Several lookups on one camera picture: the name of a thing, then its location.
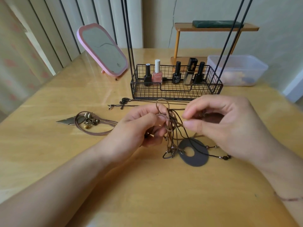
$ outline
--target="pendant hole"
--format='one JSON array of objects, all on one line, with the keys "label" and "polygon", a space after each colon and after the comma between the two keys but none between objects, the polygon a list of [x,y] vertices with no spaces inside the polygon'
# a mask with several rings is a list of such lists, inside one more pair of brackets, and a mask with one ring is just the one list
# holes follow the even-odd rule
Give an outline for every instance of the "pendant hole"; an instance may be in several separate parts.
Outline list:
[{"label": "pendant hole", "polygon": [[185,151],[185,155],[188,156],[188,157],[192,157],[192,156],[195,155],[194,149],[192,149],[192,148],[189,147],[189,146],[186,147],[186,148],[184,149],[184,151]]}]

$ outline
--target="white bottle cap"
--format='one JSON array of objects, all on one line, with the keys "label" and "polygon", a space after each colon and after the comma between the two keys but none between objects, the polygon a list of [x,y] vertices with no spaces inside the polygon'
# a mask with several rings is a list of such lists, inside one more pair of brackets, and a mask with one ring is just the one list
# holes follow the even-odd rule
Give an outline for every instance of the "white bottle cap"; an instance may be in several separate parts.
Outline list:
[{"label": "white bottle cap", "polygon": [[160,60],[156,59],[154,61],[154,72],[159,73],[160,72]]}]

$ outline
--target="black metal basket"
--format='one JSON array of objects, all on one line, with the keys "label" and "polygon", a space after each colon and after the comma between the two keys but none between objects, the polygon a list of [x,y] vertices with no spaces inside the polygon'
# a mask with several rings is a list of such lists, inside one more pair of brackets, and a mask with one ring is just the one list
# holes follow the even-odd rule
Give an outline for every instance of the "black metal basket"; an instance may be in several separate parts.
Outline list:
[{"label": "black metal basket", "polygon": [[[148,83],[144,85],[145,64],[137,64],[131,79],[131,93],[133,99],[170,99],[170,100],[193,100],[206,94],[219,94],[223,84],[209,65],[204,66],[204,79],[200,84],[183,84],[187,66],[181,66],[181,80],[178,84],[172,83],[172,75],[175,72],[174,65],[160,65],[162,83]],[[150,72],[154,71],[154,65],[150,65]]]}]

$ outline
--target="pink nail polish bottle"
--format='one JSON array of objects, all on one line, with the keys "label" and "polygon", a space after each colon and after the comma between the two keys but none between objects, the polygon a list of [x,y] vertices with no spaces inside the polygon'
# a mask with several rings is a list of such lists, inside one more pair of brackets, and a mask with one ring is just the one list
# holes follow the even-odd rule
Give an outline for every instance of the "pink nail polish bottle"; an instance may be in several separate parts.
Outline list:
[{"label": "pink nail polish bottle", "polygon": [[152,81],[154,83],[162,83],[162,72],[160,71],[160,60],[154,61],[154,72],[152,73]]}]

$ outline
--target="curtain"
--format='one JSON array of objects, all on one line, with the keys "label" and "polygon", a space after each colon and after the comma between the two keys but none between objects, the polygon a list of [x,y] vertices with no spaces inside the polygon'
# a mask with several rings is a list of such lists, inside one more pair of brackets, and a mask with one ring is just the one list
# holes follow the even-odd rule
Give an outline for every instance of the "curtain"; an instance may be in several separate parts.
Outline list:
[{"label": "curtain", "polygon": [[50,78],[25,28],[0,0],[0,122]]}]

